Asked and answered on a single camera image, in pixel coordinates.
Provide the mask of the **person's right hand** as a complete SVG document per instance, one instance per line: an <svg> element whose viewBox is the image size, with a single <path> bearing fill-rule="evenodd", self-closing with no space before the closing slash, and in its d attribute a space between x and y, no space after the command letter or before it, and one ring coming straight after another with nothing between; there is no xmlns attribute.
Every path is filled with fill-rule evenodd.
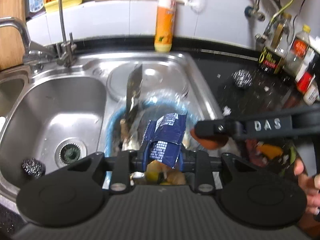
<svg viewBox="0 0 320 240"><path fill-rule="evenodd" d="M300 158L295 161L294 174L298 178L298 185L306 194L306 213L317 216L319 214L319 174L314 177L305 174L304 164Z"/></svg>

